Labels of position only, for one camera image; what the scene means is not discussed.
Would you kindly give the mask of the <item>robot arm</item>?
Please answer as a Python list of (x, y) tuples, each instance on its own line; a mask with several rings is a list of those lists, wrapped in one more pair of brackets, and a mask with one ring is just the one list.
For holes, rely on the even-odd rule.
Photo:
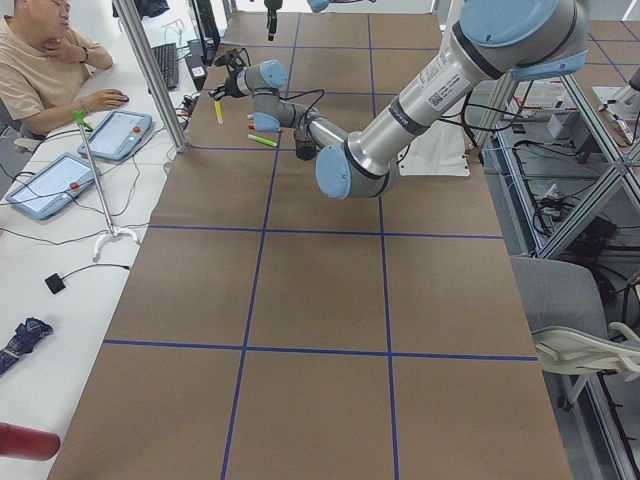
[(509, 73), (513, 80), (560, 77), (587, 56), (590, 9), (585, 1), (465, 1), (440, 53), (362, 131), (348, 133), (316, 108), (281, 98), (281, 62), (229, 70), (210, 96), (250, 97), (261, 132), (294, 131), (300, 158), (315, 160), (319, 189), (334, 199), (386, 193), (398, 154), (474, 87)]
[[(332, 4), (352, 4), (359, 3), (361, 0), (307, 0), (306, 3), (313, 13), (320, 13), (326, 10)], [(273, 41), (277, 33), (278, 11), (283, 6), (282, 0), (265, 0), (264, 6), (267, 11), (266, 29), (267, 40)]]

